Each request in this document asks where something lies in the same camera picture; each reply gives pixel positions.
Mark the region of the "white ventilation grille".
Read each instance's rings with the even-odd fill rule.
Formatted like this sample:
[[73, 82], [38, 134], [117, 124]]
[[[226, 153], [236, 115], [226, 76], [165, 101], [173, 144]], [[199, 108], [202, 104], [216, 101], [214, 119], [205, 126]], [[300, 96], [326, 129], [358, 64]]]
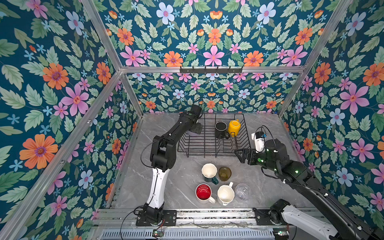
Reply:
[[102, 240], [274, 240], [271, 230], [253, 229], [152, 229], [104, 230]]

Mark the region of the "cream mug green outside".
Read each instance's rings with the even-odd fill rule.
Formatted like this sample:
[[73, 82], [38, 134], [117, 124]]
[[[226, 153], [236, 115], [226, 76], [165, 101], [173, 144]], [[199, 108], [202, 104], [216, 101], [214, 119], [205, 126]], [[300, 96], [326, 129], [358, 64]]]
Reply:
[[213, 183], [215, 185], [219, 184], [217, 175], [217, 167], [214, 164], [208, 163], [202, 167], [202, 175], [204, 177], [204, 181], [207, 183]]

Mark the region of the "yellow mug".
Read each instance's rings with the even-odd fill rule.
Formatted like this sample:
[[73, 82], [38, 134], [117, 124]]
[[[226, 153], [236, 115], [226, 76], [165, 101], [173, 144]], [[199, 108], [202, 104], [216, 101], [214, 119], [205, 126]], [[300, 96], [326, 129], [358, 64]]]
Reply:
[[241, 123], [239, 120], [232, 120], [228, 125], [228, 132], [231, 137], [236, 137], [241, 129]]

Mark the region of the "olive green glass cup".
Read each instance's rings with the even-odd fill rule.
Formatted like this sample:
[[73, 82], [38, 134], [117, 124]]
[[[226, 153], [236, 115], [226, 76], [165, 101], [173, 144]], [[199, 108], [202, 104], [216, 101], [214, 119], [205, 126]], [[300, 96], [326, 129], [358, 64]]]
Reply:
[[219, 169], [219, 179], [222, 182], [228, 181], [231, 176], [232, 176], [232, 171], [229, 167], [221, 167]]

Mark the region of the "black mug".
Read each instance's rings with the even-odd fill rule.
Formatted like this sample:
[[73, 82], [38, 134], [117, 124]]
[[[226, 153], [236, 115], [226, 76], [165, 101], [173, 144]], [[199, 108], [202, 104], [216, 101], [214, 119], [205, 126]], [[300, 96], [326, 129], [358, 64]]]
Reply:
[[219, 121], [215, 124], [215, 138], [229, 139], [231, 136], [228, 132], [228, 126], [225, 122]]

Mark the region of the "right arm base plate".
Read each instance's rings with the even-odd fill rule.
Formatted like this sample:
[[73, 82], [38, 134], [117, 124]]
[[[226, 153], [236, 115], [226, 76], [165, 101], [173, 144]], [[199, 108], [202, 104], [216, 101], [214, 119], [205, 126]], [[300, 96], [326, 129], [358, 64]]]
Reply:
[[281, 213], [275, 210], [270, 210], [270, 209], [261, 210], [257, 208], [252, 208], [252, 210], [255, 214], [255, 219], [259, 226], [267, 226], [267, 225], [280, 226], [285, 223]]

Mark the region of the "black hook rail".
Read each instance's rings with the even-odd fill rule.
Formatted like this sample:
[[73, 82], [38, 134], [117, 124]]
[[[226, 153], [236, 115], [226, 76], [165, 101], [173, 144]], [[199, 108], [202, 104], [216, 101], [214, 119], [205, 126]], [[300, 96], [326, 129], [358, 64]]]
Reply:
[[243, 67], [180, 67], [180, 73], [186, 74], [238, 74]]

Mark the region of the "lilac plastic cup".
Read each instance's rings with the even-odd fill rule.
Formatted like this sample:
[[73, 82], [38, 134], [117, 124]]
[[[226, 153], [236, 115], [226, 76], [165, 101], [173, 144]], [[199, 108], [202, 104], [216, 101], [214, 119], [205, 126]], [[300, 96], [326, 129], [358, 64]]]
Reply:
[[199, 134], [192, 132], [192, 131], [187, 131], [186, 134], [190, 137], [197, 137]]

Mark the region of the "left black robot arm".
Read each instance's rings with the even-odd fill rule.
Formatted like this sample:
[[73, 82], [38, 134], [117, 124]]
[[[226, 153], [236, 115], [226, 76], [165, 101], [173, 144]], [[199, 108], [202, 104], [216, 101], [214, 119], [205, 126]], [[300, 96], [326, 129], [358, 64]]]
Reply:
[[199, 123], [201, 117], [202, 108], [192, 105], [190, 110], [179, 114], [178, 120], [170, 130], [153, 138], [149, 145], [151, 147], [149, 168], [153, 170], [153, 179], [148, 200], [140, 213], [142, 220], [152, 225], [163, 221], [164, 192], [169, 172], [176, 162], [178, 142], [186, 132], [201, 133], [202, 125]]

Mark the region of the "clear glass cup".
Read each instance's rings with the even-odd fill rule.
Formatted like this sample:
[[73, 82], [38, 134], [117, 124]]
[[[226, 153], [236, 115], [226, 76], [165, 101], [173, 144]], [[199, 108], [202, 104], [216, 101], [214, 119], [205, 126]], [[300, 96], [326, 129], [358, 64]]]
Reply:
[[238, 184], [235, 188], [235, 194], [240, 200], [247, 201], [252, 195], [252, 190], [246, 184]]

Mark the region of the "red mug white outside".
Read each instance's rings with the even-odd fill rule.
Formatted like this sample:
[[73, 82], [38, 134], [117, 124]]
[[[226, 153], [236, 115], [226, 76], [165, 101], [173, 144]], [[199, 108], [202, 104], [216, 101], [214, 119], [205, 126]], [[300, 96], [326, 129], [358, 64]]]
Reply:
[[212, 197], [212, 189], [207, 184], [200, 184], [196, 187], [195, 195], [197, 200], [202, 203], [211, 203], [215, 204], [216, 200]]

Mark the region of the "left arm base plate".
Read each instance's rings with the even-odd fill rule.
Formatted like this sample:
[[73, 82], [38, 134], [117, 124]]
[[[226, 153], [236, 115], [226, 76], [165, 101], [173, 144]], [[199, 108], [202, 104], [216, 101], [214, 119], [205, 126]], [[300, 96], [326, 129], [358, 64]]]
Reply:
[[163, 210], [159, 213], [149, 214], [143, 210], [139, 211], [139, 215], [136, 220], [137, 227], [173, 227], [177, 221], [176, 210]]

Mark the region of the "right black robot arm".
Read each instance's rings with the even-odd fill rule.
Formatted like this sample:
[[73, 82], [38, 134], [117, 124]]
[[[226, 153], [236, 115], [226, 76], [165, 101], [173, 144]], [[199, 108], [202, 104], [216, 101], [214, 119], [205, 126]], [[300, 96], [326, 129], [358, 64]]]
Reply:
[[294, 225], [319, 240], [382, 240], [384, 231], [370, 227], [344, 207], [301, 162], [290, 159], [286, 146], [279, 140], [257, 139], [255, 149], [235, 151], [242, 164], [258, 165], [273, 171], [273, 179], [296, 190], [309, 200], [328, 220], [313, 218], [284, 200], [278, 200], [270, 208], [270, 220], [278, 225]]

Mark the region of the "cream white mug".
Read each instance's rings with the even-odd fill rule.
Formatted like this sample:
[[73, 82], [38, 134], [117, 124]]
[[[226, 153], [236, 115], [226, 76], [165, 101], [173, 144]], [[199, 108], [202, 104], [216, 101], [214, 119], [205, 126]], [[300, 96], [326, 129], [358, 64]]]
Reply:
[[233, 184], [233, 182], [230, 182], [228, 185], [222, 185], [219, 187], [217, 196], [221, 205], [227, 206], [234, 200], [235, 192], [233, 190]]

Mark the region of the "aluminium mounting rail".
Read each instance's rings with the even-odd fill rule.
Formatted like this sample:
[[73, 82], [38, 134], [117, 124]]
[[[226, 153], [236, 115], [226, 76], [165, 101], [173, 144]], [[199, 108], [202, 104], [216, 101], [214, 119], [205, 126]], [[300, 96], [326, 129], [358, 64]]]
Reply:
[[[137, 217], [130, 214], [131, 209], [107, 209], [100, 210], [99, 217], [94, 220], [92, 230], [103, 229], [137, 229]], [[252, 208], [205, 208], [205, 209], [176, 209], [176, 227], [240, 227], [240, 228], [263, 228], [255, 219]], [[267, 225], [272, 228], [285, 228], [288, 223], [280, 226]]]

